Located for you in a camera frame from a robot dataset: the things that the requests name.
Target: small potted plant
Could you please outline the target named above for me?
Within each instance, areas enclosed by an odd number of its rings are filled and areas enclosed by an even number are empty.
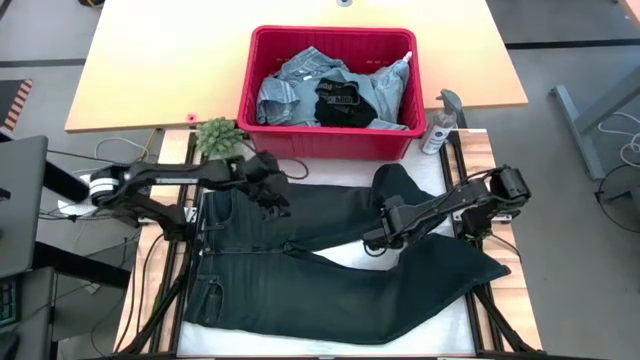
[[[235,144],[242,140],[242,130],[235,127],[234,121],[224,117],[198,125],[198,150],[209,159],[224,159],[237,155]]]

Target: concrete floor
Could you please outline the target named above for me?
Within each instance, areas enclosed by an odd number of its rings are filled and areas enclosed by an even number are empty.
[[[609,0],[488,3],[505,42],[640,37],[620,6]],[[81,7],[73,0],[14,0],[0,21],[0,61],[84,57],[98,17],[99,11]],[[497,162],[522,169],[534,194],[523,215],[514,222],[514,231],[543,346],[552,354],[637,359],[640,235],[617,228],[600,211],[593,196],[597,183],[585,175],[582,160],[548,91],[564,83],[583,109],[640,65],[640,47],[518,50],[510,55],[529,97],[529,106],[469,110],[467,119],[470,127],[489,129]],[[34,80],[16,135],[44,134],[49,137],[51,148],[88,155],[97,141],[111,136],[144,144],[149,131],[64,133],[81,71],[81,67],[0,69],[0,80]],[[625,110],[640,116],[639,100]],[[628,131],[636,129],[628,123],[611,125],[629,128]],[[626,140],[602,138],[600,148],[610,166],[619,161],[611,154]],[[111,145],[105,147],[103,156],[128,160],[139,154],[135,148]],[[68,170],[94,166],[90,161],[73,158],[50,159]],[[637,173],[631,171],[624,176],[634,178]],[[53,208],[56,199],[45,193],[42,207]],[[636,209],[621,213],[627,206],[622,199],[613,203],[611,210],[620,221],[640,228]],[[131,233],[131,229],[115,221],[93,222],[76,242],[80,229],[74,224],[42,223],[38,237],[86,254],[116,244]],[[105,256],[105,261],[117,263],[121,254]],[[77,280],[64,279],[60,286],[77,286]],[[56,336],[73,336],[61,343],[64,354],[60,359],[99,355],[91,347],[88,334],[80,334],[114,305],[118,306],[121,294],[113,289],[101,289],[95,295],[79,292],[59,303],[65,328],[57,329]],[[95,333],[102,352],[112,347],[119,313],[116,308]]]

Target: white spray bottle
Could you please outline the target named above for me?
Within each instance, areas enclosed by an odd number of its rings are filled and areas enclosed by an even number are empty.
[[[442,100],[444,109],[436,112],[420,142],[420,149],[428,155],[440,150],[449,132],[456,127],[458,117],[462,116],[462,101],[453,91],[442,89],[436,99]]]

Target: white cloth surface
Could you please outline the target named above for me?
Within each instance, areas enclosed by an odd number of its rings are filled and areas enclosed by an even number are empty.
[[[243,150],[245,156],[251,156]],[[386,162],[301,159],[309,167],[309,176],[293,182],[370,186],[376,170]],[[418,140],[407,150],[402,164],[420,189],[439,195],[445,192],[440,157],[425,155]],[[288,174],[300,176],[304,169],[293,161],[282,160],[280,167]],[[452,235],[449,220],[434,231]],[[386,270],[397,264],[401,250],[389,250],[381,257],[365,254],[362,242],[337,246],[317,252],[341,265],[372,270]],[[384,345],[353,345],[330,341],[253,334],[240,330],[223,330],[183,322],[178,344],[180,356],[361,356],[361,355],[454,355],[473,354],[473,340],[464,298],[460,298],[435,317],[404,336]]]

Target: red plastic basket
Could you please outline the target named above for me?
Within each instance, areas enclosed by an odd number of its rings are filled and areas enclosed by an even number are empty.
[[[409,83],[398,115],[398,123],[407,125],[409,130],[259,125],[256,99],[262,81],[309,46],[342,60],[359,74],[371,74],[412,51]],[[411,139],[422,135],[427,126],[418,64],[415,35],[405,29],[259,27],[251,37],[238,126],[259,150],[280,157],[402,158]]]

